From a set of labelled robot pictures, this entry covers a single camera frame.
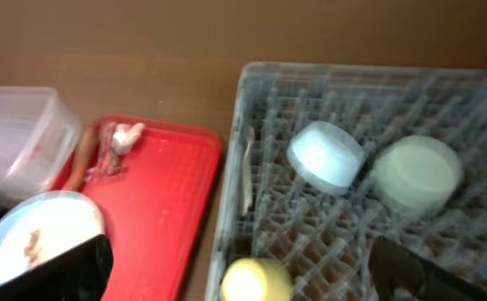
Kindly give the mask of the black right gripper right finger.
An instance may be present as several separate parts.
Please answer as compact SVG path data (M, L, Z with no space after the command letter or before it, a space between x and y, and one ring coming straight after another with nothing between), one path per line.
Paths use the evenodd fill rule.
M374 240L368 268L381 301L394 300L397 288L420 301L487 301L487 292L482 288L384 236Z

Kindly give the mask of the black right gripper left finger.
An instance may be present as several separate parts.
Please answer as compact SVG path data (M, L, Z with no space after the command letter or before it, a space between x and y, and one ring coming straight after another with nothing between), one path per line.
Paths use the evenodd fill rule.
M100 234L0 285L0 301L100 301L114 257Z

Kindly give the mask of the pale green bowl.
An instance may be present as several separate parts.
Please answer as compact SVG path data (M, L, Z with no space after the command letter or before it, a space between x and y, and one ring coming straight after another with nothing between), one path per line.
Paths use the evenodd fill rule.
M405 217L439 212L464 178L456 151L426 135L394 142L376 158L373 190L391 211Z

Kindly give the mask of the light blue bowl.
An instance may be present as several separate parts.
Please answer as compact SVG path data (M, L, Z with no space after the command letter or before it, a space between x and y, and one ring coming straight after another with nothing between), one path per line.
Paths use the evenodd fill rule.
M317 120L291 139L286 156L296 173L314 188L342 196L355 180L365 151L338 126Z

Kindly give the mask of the yellow plastic cup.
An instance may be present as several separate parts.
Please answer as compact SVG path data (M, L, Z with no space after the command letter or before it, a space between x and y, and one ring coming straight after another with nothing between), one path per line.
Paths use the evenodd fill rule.
M271 258L240 258L231 263L220 287L221 301L290 301L287 268Z

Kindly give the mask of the white plastic spoon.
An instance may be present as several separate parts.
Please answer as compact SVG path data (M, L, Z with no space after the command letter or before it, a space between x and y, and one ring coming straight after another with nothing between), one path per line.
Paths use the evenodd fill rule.
M246 148L243 154L242 161L242 205L240 214L245 216L249 208L253 204L253 183L252 183L252 168L251 168L251 152L254 143L254 128L249 127L246 137Z

